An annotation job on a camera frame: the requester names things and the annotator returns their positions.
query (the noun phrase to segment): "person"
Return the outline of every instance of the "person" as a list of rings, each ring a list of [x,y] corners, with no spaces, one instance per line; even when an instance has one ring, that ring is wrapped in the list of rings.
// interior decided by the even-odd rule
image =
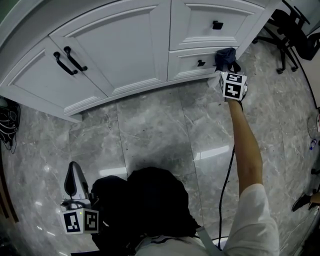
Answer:
[[[315,206],[318,206],[320,204],[320,192],[317,192],[313,195],[307,195],[303,193],[300,198],[293,204],[292,211],[295,212],[296,210],[307,204],[310,204],[309,210]]]
[[[279,255],[278,228],[263,186],[257,140],[240,103],[227,102],[234,133],[239,202],[222,252],[209,251],[196,238],[200,226],[190,215],[183,184],[169,171],[154,167],[134,171],[127,181],[109,176],[93,185],[92,192],[100,198],[100,216],[108,225],[105,233],[92,235],[101,251],[137,256]]]

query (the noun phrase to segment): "cable bundle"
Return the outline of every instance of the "cable bundle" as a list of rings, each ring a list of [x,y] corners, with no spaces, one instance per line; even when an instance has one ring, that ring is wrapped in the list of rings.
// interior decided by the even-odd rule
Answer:
[[[0,106],[0,140],[5,148],[14,154],[17,148],[16,133],[20,124],[21,109],[14,101],[6,99],[6,102],[6,107]]]

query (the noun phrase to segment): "white t-shirt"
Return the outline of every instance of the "white t-shirt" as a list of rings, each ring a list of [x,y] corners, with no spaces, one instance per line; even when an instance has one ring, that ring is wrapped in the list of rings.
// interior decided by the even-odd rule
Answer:
[[[136,256],[208,256],[199,239],[169,238],[163,243],[152,241],[166,237],[147,237]],[[263,185],[247,187],[239,198],[238,209],[228,240],[223,248],[226,256],[278,256],[277,224],[270,216],[269,203]]]

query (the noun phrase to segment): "white cube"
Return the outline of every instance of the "white cube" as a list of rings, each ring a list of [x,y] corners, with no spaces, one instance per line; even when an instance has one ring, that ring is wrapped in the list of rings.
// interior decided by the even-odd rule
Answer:
[[[246,93],[247,77],[245,75],[221,72],[220,87],[223,97],[241,101]]]
[[[99,232],[99,212],[80,208],[60,213],[64,232],[69,235]]]

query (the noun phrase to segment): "white sleeve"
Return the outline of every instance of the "white sleeve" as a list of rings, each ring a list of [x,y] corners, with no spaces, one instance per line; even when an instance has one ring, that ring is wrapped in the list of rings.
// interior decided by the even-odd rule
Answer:
[[[279,255],[278,228],[263,185],[253,184],[242,192],[223,252],[227,256]]]

